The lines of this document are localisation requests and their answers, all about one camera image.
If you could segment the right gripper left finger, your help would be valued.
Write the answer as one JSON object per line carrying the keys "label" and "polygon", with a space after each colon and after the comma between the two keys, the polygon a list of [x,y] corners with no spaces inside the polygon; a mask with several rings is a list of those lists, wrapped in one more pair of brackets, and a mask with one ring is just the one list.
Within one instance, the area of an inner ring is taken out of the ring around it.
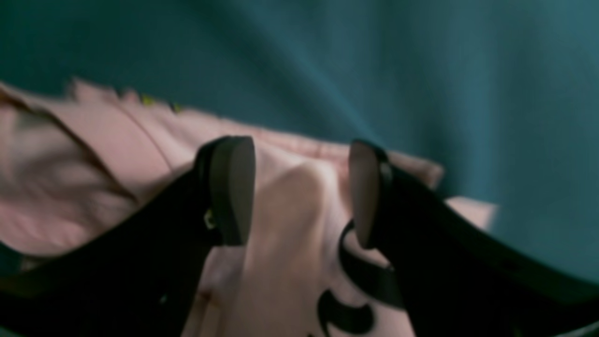
{"label": "right gripper left finger", "polygon": [[20,337],[179,337],[213,247],[246,244],[255,147],[211,141],[193,169],[90,243],[1,279],[3,329]]}

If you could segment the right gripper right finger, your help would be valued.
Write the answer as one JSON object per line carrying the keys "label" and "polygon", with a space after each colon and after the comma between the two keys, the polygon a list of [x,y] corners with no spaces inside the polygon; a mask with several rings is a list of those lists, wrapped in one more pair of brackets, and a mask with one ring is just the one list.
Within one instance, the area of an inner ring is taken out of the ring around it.
{"label": "right gripper right finger", "polygon": [[598,285],[490,237],[435,192],[355,140],[349,175],[358,243],[379,251],[417,337],[596,337]]}

